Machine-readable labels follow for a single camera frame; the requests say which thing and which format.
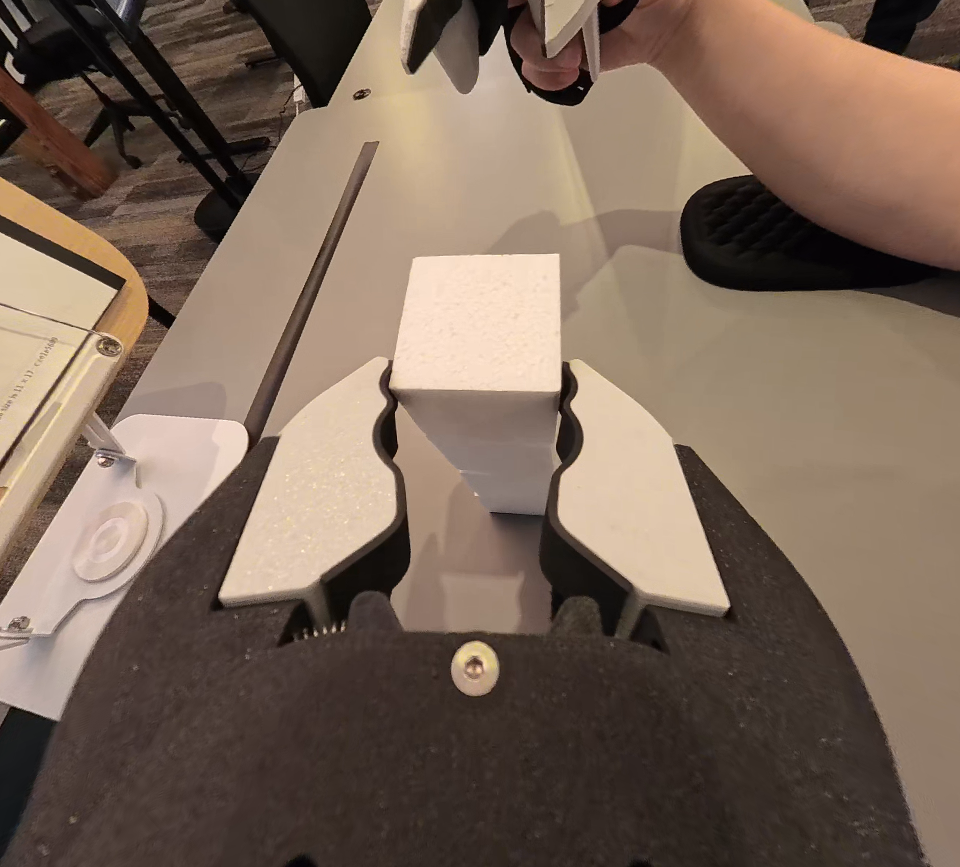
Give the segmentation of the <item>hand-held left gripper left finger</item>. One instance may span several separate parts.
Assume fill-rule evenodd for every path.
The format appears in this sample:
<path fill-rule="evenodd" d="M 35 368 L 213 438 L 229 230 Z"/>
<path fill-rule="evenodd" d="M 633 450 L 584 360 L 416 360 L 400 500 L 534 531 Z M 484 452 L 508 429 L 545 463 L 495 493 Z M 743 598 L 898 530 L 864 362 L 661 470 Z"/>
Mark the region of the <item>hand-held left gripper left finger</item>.
<path fill-rule="evenodd" d="M 392 363 L 374 357 L 280 431 L 219 591 L 225 608 L 294 601 L 324 631 L 390 597 L 411 561 Z"/>

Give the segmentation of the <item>black wrist rest pad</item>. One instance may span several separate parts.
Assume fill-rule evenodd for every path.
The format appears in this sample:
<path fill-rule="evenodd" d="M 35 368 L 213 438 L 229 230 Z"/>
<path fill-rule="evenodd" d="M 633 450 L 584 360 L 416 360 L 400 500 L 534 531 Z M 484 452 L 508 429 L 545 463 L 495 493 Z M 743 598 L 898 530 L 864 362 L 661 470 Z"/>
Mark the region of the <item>black wrist rest pad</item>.
<path fill-rule="evenodd" d="M 678 222 L 681 253 L 700 280 L 754 292 L 883 289 L 937 268 L 869 249 L 802 216 L 754 175 L 697 190 Z"/>

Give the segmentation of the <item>person's right forearm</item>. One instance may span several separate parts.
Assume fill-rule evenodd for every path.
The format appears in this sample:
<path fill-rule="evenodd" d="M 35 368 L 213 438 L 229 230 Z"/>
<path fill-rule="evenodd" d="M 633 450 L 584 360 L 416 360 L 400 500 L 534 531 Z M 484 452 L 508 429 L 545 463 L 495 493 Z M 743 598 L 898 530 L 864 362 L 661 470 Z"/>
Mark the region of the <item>person's right forearm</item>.
<path fill-rule="evenodd" d="M 654 65 L 804 217 L 958 271 L 958 72 L 830 33 L 770 0 L 686 0 Z"/>

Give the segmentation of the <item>person's right hand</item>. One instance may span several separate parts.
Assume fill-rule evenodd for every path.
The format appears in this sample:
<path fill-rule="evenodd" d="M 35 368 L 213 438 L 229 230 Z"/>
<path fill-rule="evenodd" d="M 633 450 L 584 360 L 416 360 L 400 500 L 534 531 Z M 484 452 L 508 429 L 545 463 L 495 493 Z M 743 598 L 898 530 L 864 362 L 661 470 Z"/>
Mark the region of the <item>person's right hand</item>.
<path fill-rule="evenodd" d="M 576 35 L 552 56 L 534 24 L 527 0 L 510 0 L 515 16 L 506 26 L 510 57 L 524 82 L 543 92 L 556 93 L 573 86 L 587 68 L 586 42 Z M 697 40 L 693 15 L 698 0 L 637 0 L 627 17 L 599 42 L 599 70 L 645 65 L 659 71 L 693 107 L 708 102 L 716 92 L 716 78 L 704 71 L 699 56 L 706 49 Z M 601 0 L 604 9 L 627 6 L 628 0 Z"/>

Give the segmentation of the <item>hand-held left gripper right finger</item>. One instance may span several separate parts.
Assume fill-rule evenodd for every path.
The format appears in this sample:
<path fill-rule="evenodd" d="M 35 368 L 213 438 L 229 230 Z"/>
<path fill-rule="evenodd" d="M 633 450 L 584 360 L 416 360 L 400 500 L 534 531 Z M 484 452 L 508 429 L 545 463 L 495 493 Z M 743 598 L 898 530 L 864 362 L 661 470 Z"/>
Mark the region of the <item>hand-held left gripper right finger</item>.
<path fill-rule="evenodd" d="M 677 449 L 628 393 L 582 360 L 561 370 L 556 450 L 540 532 L 550 626 L 585 598 L 605 635 L 650 608 L 714 619 L 731 601 Z"/>

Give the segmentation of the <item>printed instruction sheet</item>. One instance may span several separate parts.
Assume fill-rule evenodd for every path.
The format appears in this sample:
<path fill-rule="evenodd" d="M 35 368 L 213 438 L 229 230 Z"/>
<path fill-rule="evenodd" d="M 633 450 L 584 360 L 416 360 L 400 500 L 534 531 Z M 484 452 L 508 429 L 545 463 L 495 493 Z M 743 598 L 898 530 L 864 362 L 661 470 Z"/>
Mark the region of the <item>printed instruction sheet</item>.
<path fill-rule="evenodd" d="M 122 275 L 1 218 L 2 463 L 125 284 Z"/>

